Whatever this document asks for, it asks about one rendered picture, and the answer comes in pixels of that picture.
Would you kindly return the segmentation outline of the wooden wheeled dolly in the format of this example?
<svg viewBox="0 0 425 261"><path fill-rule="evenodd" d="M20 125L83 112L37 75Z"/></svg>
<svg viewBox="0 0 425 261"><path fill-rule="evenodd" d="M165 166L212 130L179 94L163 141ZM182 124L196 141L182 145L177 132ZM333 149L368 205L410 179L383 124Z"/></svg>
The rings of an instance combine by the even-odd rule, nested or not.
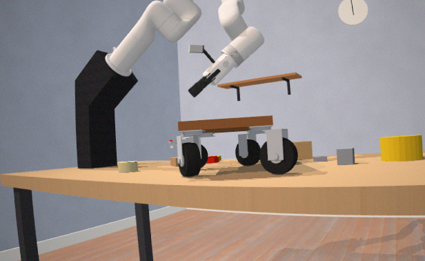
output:
<svg viewBox="0 0 425 261"><path fill-rule="evenodd" d="M271 130L272 126L272 115L184 121L178 122L178 131L182 135L169 142L171 148L176 148L177 143L177 161L181 175L193 177L199 174L208 161L208 152L201 145L201 137L214 137L215 133L247 131L248 134L238 135L239 143L235 149L237 161L243 166L252 166L260 159L261 165L269 173L281 175L296 165L298 152L288 139L288 129ZM265 133L264 131L267 141L260 148L256 134Z"/></svg>

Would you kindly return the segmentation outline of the yellow cylinder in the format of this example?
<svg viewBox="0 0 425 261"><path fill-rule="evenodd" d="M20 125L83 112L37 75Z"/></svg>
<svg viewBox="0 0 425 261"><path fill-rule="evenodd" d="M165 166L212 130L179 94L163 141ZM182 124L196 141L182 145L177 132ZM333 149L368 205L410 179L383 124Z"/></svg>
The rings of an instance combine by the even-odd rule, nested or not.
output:
<svg viewBox="0 0 425 261"><path fill-rule="evenodd" d="M423 159L422 135L380 137L381 161L401 162Z"/></svg>

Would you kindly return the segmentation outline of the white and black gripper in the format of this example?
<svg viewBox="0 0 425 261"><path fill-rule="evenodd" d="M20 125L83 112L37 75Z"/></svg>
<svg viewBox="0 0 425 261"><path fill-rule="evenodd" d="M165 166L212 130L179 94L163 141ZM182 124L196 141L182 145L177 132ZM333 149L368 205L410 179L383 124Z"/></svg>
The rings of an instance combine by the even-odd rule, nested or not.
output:
<svg viewBox="0 0 425 261"><path fill-rule="evenodd" d="M196 97L208 84L215 86L234 68L234 66L237 68L237 64L227 52L222 50L221 53L222 56L203 73L204 77L188 90L193 97ZM226 64L224 65L224 63Z"/></svg>

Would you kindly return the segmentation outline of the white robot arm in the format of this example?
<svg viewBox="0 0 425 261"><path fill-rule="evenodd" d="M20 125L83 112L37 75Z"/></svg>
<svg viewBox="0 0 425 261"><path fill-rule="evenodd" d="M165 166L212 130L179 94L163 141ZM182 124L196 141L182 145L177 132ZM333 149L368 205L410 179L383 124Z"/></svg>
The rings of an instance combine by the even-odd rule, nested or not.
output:
<svg viewBox="0 0 425 261"><path fill-rule="evenodd" d="M258 29L246 25L241 16L245 10L243 0L221 2L224 4L219 8L219 20L232 41L223 50L238 67L264 43L264 37ZM195 25L200 16L201 9L191 0L153 1L120 45L113 48L112 54L106 55L107 64L116 73L130 76L132 66L154 41L155 29L169 42L175 43ZM189 52L204 53L215 63L202 45L190 45Z"/></svg>

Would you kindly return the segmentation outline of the beige short cylinder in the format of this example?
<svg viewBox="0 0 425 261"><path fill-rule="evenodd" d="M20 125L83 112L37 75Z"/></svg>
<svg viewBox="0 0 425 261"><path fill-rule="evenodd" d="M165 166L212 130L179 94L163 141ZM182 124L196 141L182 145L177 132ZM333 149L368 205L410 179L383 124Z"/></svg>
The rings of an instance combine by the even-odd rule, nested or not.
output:
<svg viewBox="0 0 425 261"><path fill-rule="evenodd" d="M129 163L118 162L119 173L129 173L138 171L137 161L131 161Z"/></svg>

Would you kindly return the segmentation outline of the red toy brick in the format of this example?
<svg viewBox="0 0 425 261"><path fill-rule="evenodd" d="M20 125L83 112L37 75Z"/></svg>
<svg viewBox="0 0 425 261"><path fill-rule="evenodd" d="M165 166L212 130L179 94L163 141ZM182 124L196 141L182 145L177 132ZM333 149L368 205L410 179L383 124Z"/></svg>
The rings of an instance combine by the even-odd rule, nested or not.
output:
<svg viewBox="0 0 425 261"><path fill-rule="evenodd" d="M208 161L206 163L216 163L219 161L219 157L217 156L210 156L208 157Z"/></svg>

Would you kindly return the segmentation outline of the tan wooden block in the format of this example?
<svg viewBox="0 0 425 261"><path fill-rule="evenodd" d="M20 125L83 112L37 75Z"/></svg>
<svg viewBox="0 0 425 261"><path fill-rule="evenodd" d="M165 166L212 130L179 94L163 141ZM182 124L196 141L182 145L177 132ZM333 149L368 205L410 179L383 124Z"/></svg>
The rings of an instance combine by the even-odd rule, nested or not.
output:
<svg viewBox="0 0 425 261"><path fill-rule="evenodd" d="M176 158L176 159L174 159L174 158ZM178 162L177 162L177 157L171 157L170 158L170 165L171 166L178 166Z"/></svg>

